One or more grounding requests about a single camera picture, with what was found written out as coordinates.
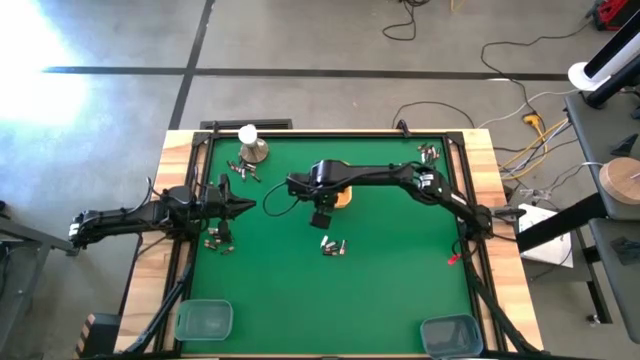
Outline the light teal plastic bin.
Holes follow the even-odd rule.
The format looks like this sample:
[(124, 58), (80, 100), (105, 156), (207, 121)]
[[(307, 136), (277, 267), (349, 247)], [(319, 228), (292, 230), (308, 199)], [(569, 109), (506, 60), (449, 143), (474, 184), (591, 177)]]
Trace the light teal plastic bin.
[(187, 300), (176, 314), (174, 336), (179, 341), (223, 341), (231, 333), (234, 310), (224, 299)]

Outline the black flat object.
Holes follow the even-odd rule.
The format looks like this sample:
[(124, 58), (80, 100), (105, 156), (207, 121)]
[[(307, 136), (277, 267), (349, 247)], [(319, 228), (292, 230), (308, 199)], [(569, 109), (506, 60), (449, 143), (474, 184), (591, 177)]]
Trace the black flat object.
[(610, 243), (620, 263), (624, 266), (640, 263), (640, 242), (621, 236)]

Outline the blue-grey plastic bin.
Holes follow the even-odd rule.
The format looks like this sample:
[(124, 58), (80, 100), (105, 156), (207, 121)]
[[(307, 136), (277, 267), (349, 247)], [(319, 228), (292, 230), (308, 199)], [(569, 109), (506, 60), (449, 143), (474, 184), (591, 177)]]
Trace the blue-grey plastic bin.
[(479, 325), (466, 314), (426, 319), (420, 337), (424, 351), (435, 360), (477, 357), (484, 350)]

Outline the green table mat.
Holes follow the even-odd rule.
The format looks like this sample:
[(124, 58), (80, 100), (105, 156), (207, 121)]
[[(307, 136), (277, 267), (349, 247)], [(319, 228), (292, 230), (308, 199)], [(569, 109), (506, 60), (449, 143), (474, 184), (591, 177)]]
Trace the green table mat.
[[(421, 323), (470, 314), (464, 268), (449, 265), (454, 216), (398, 187), (357, 187), (328, 229), (314, 207), (288, 195), (284, 180), (323, 159), (352, 165), (419, 159), (416, 138), (272, 138), (257, 176), (229, 176), (234, 194), (256, 206), (230, 225), (234, 251), (197, 251), (190, 295), (224, 299), (234, 310), (223, 341), (191, 341), (186, 354), (370, 355), (422, 352)], [(325, 256), (321, 241), (346, 253)]]

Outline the black aluminium table frame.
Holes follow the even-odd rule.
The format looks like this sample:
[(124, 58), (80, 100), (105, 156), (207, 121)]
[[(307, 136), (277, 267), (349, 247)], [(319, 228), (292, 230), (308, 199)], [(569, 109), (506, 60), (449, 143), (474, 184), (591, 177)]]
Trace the black aluminium table frame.
[[(162, 190), (185, 182), (188, 166), (204, 169), (205, 148), (209, 130), (169, 130), (166, 132), (162, 154), (154, 178), (154, 188)], [(267, 129), (261, 135), (292, 135), (308, 140), (326, 136), (337, 139), (381, 139), (391, 136), (402, 138), (399, 130), (385, 129), (335, 129), (291, 130)], [(464, 187), (466, 196), (474, 196), (489, 207), (507, 204), (506, 195), (495, 157), (490, 134), (487, 130), (444, 129), (444, 135), (452, 135), (449, 147), (453, 153), (453, 168), (457, 185)], [(503, 221), (494, 225), (498, 236), (484, 245), (481, 253), (487, 257), (482, 264), (480, 257), (473, 258), (475, 270), (483, 280), (493, 282), (496, 299), (506, 315), (525, 339), (538, 349), (543, 342), (536, 319), (529, 286), (516, 242), (514, 230)], [(185, 243), (171, 245), (158, 232), (147, 233), (139, 241), (141, 246), (153, 245), (147, 253), (137, 256), (130, 270), (126, 294), (121, 305), (121, 323), (113, 350), (123, 351), (134, 343), (143, 328), (161, 305), (169, 287), (174, 284), (174, 271), (184, 270), (189, 246)]]

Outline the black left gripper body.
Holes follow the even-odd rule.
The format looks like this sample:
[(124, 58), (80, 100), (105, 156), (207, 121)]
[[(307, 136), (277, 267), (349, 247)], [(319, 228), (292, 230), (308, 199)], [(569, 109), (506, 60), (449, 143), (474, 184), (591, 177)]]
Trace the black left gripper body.
[(230, 244), (232, 235), (229, 225), (231, 216), (231, 184), (226, 174), (221, 174), (216, 185), (205, 187), (204, 197), (201, 200), (202, 209), (207, 218), (218, 218), (217, 234), (222, 243)]

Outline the white tower fan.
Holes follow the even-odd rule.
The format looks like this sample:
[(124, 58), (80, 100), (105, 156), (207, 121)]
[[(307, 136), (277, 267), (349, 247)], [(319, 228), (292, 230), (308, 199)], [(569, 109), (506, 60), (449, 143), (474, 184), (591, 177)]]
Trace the white tower fan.
[(579, 90), (596, 90), (639, 54), (640, 25), (626, 24), (589, 61), (573, 64), (569, 80)]

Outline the black support bar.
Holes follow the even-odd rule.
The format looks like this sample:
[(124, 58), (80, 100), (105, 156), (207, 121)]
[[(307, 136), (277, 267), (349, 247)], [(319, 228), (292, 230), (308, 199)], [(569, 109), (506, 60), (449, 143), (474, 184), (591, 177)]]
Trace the black support bar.
[(595, 218), (605, 218), (607, 210), (599, 193), (594, 193), (557, 214), (541, 221), (516, 235), (520, 253), (570, 233)]

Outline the grey metal stand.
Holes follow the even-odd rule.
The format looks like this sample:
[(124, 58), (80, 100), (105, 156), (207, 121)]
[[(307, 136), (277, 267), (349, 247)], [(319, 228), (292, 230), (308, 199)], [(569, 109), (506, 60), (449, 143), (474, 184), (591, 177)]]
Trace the grey metal stand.
[(49, 253), (54, 250), (76, 256), (78, 249), (68, 240), (0, 217), (0, 355), (13, 330), (24, 319)]

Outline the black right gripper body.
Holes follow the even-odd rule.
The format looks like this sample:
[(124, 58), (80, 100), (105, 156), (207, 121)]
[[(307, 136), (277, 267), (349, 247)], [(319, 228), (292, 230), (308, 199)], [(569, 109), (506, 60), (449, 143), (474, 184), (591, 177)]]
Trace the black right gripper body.
[(344, 190), (346, 185), (339, 185), (346, 180), (349, 164), (340, 160), (321, 160), (314, 164), (309, 173), (290, 173), (287, 175), (287, 192), (290, 196), (306, 202), (312, 201), (314, 213), (310, 224), (316, 228), (328, 229), (330, 213), (334, 206), (337, 193)]

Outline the white box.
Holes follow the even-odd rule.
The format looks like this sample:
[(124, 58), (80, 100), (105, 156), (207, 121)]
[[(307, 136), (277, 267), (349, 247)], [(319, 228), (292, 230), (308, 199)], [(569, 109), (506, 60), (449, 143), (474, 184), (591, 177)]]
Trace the white box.
[[(531, 226), (536, 225), (537, 223), (542, 222), (543, 220), (546, 220), (556, 214), (556, 211), (547, 210), (528, 204), (520, 204), (518, 208), (525, 211), (525, 214), (518, 219), (518, 232), (523, 232)], [(571, 235), (569, 233), (565, 233), (561, 236), (558, 236), (547, 243), (522, 252), (521, 257), (527, 260), (534, 260), (538, 262), (549, 263), (552, 265), (559, 265), (566, 268), (572, 268), (573, 254)]]

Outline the black floor vent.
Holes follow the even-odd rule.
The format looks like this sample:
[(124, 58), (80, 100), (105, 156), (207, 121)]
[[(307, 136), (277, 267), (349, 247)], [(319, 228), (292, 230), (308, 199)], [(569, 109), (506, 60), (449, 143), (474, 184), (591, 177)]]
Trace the black floor vent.
[(291, 119), (254, 119), (254, 120), (212, 120), (202, 121), (200, 130), (239, 130), (246, 125), (254, 125), (258, 130), (290, 130)]

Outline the black triangular object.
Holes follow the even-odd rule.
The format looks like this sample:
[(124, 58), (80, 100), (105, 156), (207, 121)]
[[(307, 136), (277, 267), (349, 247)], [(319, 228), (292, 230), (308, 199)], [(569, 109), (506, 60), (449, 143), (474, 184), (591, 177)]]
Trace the black triangular object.
[(639, 134), (634, 133), (623, 138), (611, 147), (610, 154), (618, 157), (629, 157), (638, 137)]

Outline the black cylindrical pole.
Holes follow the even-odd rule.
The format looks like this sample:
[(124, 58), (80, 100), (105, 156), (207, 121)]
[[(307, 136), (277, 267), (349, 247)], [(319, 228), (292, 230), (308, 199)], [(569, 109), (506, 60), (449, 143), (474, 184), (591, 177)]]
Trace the black cylindrical pole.
[(640, 83), (640, 54), (622, 67), (611, 78), (605, 81), (594, 92), (590, 93), (585, 102), (592, 108), (601, 108), (602, 105), (613, 95), (627, 86), (634, 86)]

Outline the red toolbox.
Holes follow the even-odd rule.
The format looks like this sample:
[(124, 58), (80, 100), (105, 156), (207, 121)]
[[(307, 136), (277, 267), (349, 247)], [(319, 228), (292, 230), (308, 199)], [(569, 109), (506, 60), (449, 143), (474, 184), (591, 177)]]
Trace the red toolbox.
[(640, 10), (640, 0), (598, 0), (592, 12), (599, 31), (617, 31)]

